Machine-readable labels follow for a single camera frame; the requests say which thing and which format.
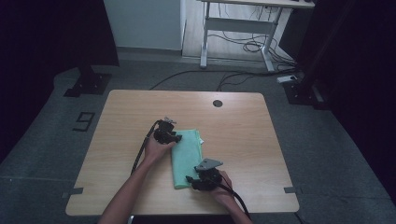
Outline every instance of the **human arm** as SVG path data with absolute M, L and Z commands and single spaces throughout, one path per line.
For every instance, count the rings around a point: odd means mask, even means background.
M 153 135 L 149 137 L 145 146 L 145 158 L 107 205 L 98 224 L 127 222 L 150 168 L 175 144 L 172 142 L 162 145 L 154 139 Z
M 228 177 L 227 173 L 224 171 L 219 172 L 223 176 L 221 184 L 231 188 L 233 184 L 230 177 Z M 253 223 L 245 214 L 245 212 L 239 207 L 238 203 L 236 203 L 235 197 L 230 192 L 217 187 L 211 190 L 209 193 L 218 203 L 225 207 L 225 209 L 230 213 L 230 216 L 235 224 Z

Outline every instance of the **human hand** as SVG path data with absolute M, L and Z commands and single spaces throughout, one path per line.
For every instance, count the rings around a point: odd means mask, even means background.
M 143 159 L 143 162 L 148 162 L 150 165 L 155 163 L 175 144 L 176 142 L 161 144 L 155 140 L 154 134 L 152 133 L 145 145 L 145 159 Z
M 220 174 L 223 176 L 222 180 L 221 180 L 221 184 L 229 187 L 230 189 L 233 188 L 233 183 L 230 179 L 230 177 L 228 177 L 227 173 L 225 173 L 224 171 L 219 171 Z M 209 191 L 209 194 L 220 204 L 226 206 L 229 203 L 234 203 L 235 202 L 235 198 L 233 197 L 233 195 L 228 192 L 225 189 L 222 189 L 220 187 L 217 187 L 211 191 Z

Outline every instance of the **person's left arm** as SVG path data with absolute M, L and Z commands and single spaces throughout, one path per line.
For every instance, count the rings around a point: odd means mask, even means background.
M 162 145 L 151 135 L 145 146 L 145 158 L 107 205 L 98 224 L 127 222 L 150 168 L 175 144 Z

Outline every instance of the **teal fabric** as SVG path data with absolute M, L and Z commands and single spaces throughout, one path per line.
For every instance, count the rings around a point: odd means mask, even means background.
M 201 137 L 197 130 L 177 131 L 183 135 L 181 141 L 172 148 L 172 170 L 175 189 L 189 188 L 186 175 L 198 178 L 194 166 L 202 161 Z

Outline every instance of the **black round hole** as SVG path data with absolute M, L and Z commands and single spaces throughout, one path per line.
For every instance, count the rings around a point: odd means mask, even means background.
M 215 101 L 213 102 L 213 106 L 215 106 L 215 107 L 221 107 L 221 106 L 222 106 L 222 101 L 220 101 L 220 100 L 215 100 Z

